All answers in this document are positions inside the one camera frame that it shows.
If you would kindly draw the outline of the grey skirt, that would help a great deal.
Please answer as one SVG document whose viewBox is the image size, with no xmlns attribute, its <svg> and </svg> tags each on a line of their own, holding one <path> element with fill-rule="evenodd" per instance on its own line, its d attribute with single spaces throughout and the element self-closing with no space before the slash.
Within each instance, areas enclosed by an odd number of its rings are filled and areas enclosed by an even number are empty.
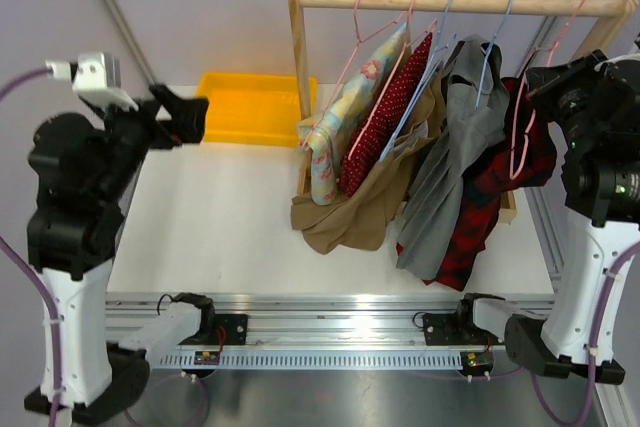
<svg viewBox="0 0 640 427">
<path fill-rule="evenodd" d="M 463 174 L 487 148 L 505 138 L 509 93 L 501 81 L 502 54 L 496 45 L 489 58 L 484 95 L 480 106 L 474 107 L 483 48 L 488 43 L 478 35 L 464 38 L 443 69 L 445 126 L 409 188 L 397 237 L 402 248 L 396 263 L 399 269 L 423 272 L 442 262 L 459 216 Z"/>
</svg>

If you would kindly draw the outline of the red black plaid skirt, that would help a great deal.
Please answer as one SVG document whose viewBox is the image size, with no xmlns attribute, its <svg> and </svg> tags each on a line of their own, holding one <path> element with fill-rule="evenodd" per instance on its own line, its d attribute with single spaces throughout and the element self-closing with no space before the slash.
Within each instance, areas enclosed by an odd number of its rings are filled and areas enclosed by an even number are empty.
<svg viewBox="0 0 640 427">
<path fill-rule="evenodd" d="M 556 165 L 556 148 L 546 122 L 536 118 L 530 128 L 525 123 L 534 113 L 525 97 L 518 98 L 520 81 L 505 78 L 510 94 L 504 131 L 524 134 L 514 147 L 510 140 L 488 148 L 463 175 L 463 194 L 456 226 L 440 264 L 429 271 L 409 270 L 427 285 L 439 283 L 461 291 L 465 288 L 477 255 L 498 223 L 502 196 L 521 187 L 539 187 L 551 177 Z"/>
</svg>

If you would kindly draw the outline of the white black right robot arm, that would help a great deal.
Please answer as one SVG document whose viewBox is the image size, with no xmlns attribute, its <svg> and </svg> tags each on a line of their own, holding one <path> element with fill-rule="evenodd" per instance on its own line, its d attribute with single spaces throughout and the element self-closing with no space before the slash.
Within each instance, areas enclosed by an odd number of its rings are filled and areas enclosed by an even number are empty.
<svg viewBox="0 0 640 427">
<path fill-rule="evenodd" d="M 557 124 L 567 145 L 570 255 L 547 318 L 472 293 L 458 304 L 454 331 L 466 343 L 492 334 L 512 362 L 538 376 L 620 385 L 613 327 L 627 264 L 639 252 L 639 56 L 595 50 L 532 67 L 525 82 L 536 116 Z"/>
</svg>

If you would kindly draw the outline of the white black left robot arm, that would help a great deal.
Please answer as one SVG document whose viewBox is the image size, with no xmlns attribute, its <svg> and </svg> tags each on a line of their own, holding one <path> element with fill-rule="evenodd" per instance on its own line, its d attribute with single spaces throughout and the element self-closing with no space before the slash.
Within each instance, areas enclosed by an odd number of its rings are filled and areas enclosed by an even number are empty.
<svg viewBox="0 0 640 427">
<path fill-rule="evenodd" d="M 134 110 L 100 112 L 100 128 L 68 112 L 34 134 L 28 163 L 38 194 L 28 259 L 61 317 L 53 323 L 59 333 L 46 337 L 41 386 L 24 400 L 29 411 L 68 408 L 74 422 L 97 426 L 134 405 L 148 381 L 150 348 L 105 338 L 106 288 L 126 218 L 120 200 L 149 151 L 203 140 L 209 107 L 206 98 L 182 98 L 163 84 L 149 90 Z"/>
</svg>

